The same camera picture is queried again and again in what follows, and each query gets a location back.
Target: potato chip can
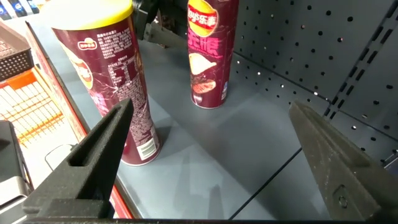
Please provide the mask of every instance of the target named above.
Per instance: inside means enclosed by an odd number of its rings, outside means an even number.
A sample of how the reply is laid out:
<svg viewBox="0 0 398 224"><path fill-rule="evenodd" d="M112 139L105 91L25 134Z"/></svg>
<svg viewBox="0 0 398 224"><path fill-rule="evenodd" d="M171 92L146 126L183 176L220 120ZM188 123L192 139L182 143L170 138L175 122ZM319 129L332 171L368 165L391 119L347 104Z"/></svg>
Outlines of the potato chip can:
<svg viewBox="0 0 398 224"><path fill-rule="evenodd" d="M101 116L121 100L132 100L134 114L122 161L139 166L153 160L160 142L149 113L132 1L58 0L47 3L42 13L52 18L60 45Z"/></svg>
<svg viewBox="0 0 398 224"><path fill-rule="evenodd" d="M188 1L191 98L217 108L226 98L239 0Z"/></svg>

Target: product label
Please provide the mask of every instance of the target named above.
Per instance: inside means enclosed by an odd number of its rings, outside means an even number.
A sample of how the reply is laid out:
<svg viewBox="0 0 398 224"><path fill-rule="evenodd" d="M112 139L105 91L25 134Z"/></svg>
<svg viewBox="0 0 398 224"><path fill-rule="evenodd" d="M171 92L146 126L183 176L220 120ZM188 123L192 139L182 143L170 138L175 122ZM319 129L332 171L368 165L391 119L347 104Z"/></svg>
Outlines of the product label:
<svg viewBox="0 0 398 224"><path fill-rule="evenodd" d="M31 8L37 8L37 5L33 1L28 1Z"/></svg>
<svg viewBox="0 0 398 224"><path fill-rule="evenodd" d="M192 101L216 108L226 98L238 0L188 1L188 57Z"/></svg>
<svg viewBox="0 0 398 224"><path fill-rule="evenodd" d="M54 32L102 116L121 100L132 100L134 114L123 161L139 165L151 160L159 140L131 18L97 29Z"/></svg>
<svg viewBox="0 0 398 224"><path fill-rule="evenodd" d="M19 2L13 4L12 6L13 6L14 9L17 10L17 11L22 11L22 10L23 10L22 5L21 5Z"/></svg>

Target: pegboard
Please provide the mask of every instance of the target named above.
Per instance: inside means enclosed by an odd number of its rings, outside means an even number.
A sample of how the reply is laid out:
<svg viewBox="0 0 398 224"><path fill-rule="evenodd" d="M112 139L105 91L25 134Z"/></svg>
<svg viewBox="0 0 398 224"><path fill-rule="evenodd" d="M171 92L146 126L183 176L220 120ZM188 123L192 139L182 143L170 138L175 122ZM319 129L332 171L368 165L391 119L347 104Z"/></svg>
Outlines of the pegboard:
<svg viewBox="0 0 398 224"><path fill-rule="evenodd" d="M241 1L234 51L332 99L392 2Z"/></svg>
<svg viewBox="0 0 398 224"><path fill-rule="evenodd" d="M331 124L380 165L392 154L392 150L398 149L395 139L342 112L337 112Z"/></svg>
<svg viewBox="0 0 398 224"><path fill-rule="evenodd" d="M394 30L360 74L359 82L353 89L347 88L348 96L341 107L345 113L395 139L398 139L398 63L394 62L398 58L397 40L398 30Z"/></svg>
<svg viewBox="0 0 398 224"><path fill-rule="evenodd" d="M317 113L323 115L329 103L289 80L276 75L258 64L246 60L238 54L233 54L231 63L231 76L240 79L240 84L249 85L260 94L270 99L288 112L290 104L299 100L311 106Z"/></svg>

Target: lay's logo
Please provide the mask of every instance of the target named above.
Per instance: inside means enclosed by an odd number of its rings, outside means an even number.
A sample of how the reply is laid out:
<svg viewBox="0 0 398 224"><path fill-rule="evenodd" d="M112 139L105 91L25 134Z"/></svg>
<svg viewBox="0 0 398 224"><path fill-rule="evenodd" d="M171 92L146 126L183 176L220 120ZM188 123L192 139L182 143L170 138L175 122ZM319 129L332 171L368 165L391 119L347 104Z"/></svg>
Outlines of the lay's logo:
<svg viewBox="0 0 398 224"><path fill-rule="evenodd" d="M188 1L188 24L200 37L210 36L218 25L218 12L205 0Z"/></svg>
<svg viewBox="0 0 398 224"><path fill-rule="evenodd" d="M97 49L97 42L89 37L85 39L85 41L77 42L77 47L80 50L95 50Z"/></svg>

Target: yellow lid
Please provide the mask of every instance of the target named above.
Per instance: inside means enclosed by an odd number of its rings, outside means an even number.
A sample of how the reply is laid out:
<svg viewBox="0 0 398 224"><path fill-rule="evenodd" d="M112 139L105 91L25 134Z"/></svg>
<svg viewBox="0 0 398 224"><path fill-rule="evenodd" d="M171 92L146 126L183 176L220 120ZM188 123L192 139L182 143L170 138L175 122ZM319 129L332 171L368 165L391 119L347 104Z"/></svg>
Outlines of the yellow lid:
<svg viewBox="0 0 398 224"><path fill-rule="evenodd" d="M52 0L40 13L56 29L95 29L129 17L132 0Z"/></svg>

